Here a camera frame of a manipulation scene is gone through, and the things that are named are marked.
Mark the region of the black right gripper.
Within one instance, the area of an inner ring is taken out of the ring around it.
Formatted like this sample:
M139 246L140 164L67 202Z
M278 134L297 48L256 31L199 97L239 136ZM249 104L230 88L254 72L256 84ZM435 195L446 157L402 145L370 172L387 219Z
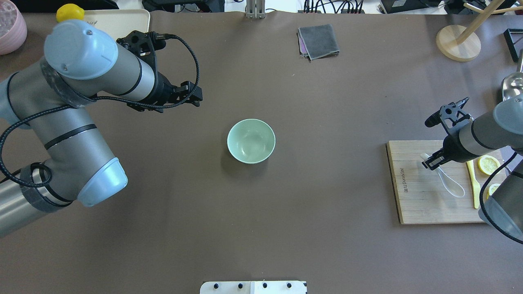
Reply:
M449 161L458 163L466 162L466 149L461 145L459 140L453 136L447 136L443 140L443 147L427 159L424 159L422 165L426 169L435 170L439 168L440 164L445 164Z

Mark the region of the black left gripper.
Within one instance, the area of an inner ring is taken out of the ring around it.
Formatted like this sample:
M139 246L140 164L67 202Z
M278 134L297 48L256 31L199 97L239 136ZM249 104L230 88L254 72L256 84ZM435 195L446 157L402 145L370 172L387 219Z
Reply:
M200 107L203 101L202 89L190 81L182 82L180 86L174 86L162 74L159 74L159 83L152 93L136 103L127 103L127 106L136 111L163 112L165 106L191 104Z

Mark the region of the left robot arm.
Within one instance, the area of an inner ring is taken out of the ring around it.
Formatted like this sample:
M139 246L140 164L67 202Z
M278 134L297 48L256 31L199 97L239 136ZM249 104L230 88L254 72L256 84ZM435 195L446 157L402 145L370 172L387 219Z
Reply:
M58 23L45 39L44 56L1 83L1 118L9 127L32 129L50 158L15 172L1 162L1 236L15 232L74 201L97 205L127 185L119 159L86 106L123 102L158 111L202 101L198 82L172 85L159 73L155 52L181 37L132 31L114 40L78 19Z

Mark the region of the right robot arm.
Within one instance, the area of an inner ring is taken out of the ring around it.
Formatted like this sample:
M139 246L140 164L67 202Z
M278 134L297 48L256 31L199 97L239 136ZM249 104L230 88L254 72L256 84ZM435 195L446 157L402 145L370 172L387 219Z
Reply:
M522 154L522 96L505 100L492 111L475 119L463 110L467 101L468 98L464 98L443 105L426 119L426 127L442 125L447 136L442 148L422 164L426 169L435 170L450 161L465 163L503 147L510 147L512 156L495 169L480 188L478 215L507 238L522 243L523 164L518 163L493 195L484 199L485 190L494 176Z

